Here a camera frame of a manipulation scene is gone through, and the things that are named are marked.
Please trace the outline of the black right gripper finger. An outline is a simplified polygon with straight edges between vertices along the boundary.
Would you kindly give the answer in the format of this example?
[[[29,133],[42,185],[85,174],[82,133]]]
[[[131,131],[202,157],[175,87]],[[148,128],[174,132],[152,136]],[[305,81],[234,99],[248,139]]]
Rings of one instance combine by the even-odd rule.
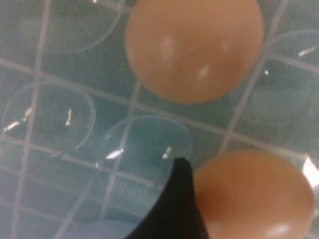
[[[209,238],[195,199],[192,167],[186,158],[173,160],[171,174],[160,197],[126,238]]]

